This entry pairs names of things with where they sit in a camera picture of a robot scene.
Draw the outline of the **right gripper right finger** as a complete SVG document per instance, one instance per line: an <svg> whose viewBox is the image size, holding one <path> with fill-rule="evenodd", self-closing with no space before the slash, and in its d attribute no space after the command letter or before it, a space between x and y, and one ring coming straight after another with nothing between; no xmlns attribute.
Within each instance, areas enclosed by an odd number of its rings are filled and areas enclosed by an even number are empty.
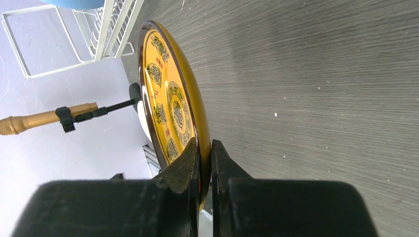
<svg viewBox="0 0 419 237"><path fill-rule="evenodd" d="M231 179L247 180L252 177L229 156L220 140L211 146L211 191L213 205L213 236L234 237L234 198L230 194Z"/></svg>

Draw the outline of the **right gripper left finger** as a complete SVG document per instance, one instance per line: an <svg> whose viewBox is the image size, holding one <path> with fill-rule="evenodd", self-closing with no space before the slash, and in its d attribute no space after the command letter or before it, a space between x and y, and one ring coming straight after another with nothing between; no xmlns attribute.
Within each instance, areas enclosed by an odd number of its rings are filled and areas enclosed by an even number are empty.
<svg viewBox="0 0 419 237"><path fill-rule="evenodd" d="M200 155L192 138L181 155L157 177L156 210L152 221L157 237L196 237L200 205Z"/></svg>

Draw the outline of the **yellow patterned plate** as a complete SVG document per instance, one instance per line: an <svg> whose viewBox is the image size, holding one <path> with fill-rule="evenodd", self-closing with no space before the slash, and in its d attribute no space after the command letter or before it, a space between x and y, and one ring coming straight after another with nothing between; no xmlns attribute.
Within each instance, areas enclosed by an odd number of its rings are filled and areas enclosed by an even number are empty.
<svg viewBox="0 0 419 237"><path fill-rule="evenodd" d="M211 180L211 141L203 99L178 43L157 21L141 25L139 85L151 143L161 169L172 164L190 140L200 155L200 209Z"/></svg>

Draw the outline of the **gold microphone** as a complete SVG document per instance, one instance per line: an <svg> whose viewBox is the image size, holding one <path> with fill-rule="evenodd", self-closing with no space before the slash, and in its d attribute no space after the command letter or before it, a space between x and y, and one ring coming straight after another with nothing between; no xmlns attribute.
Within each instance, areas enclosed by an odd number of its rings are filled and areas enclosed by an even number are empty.
<svg viewBox="0 0 419 237"><path fill-rule="evenodd" d="M0 134L18 135L29 129L59 122L64 130L68 133L74 131L75 123L91 120L105 116L110 112L133 106L137 108L138 102L142 100L141 87L137 83L129 86L128 101L124 101L108 107L98 107L97 103L86 103L72 107L60 107L54 111L43 112L29 116L9 116L0 120Z"/></svg>

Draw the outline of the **blue plate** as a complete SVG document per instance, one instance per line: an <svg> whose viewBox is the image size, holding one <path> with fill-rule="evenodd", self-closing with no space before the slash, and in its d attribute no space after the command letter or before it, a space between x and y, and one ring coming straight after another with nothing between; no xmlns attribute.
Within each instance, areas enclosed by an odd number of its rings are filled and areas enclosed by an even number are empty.
<svg viewBox="0 0 419 237"><path fill-rule="evenodd" d="M90 10L104 6L105 0L41 0L44 3L68 9Z"/></svg>

